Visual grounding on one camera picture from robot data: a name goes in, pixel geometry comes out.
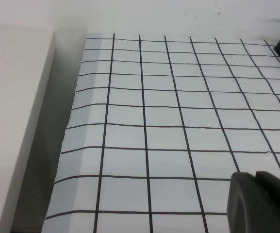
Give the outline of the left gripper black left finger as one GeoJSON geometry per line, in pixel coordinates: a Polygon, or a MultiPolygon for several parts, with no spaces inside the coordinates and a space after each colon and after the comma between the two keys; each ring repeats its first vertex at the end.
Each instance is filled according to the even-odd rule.
{"type": "Polygon", "coordinates": [[[265,191],[248,173],[231,176],[227,216],[231,233],[271,232],[270,208],[265,191]]]}

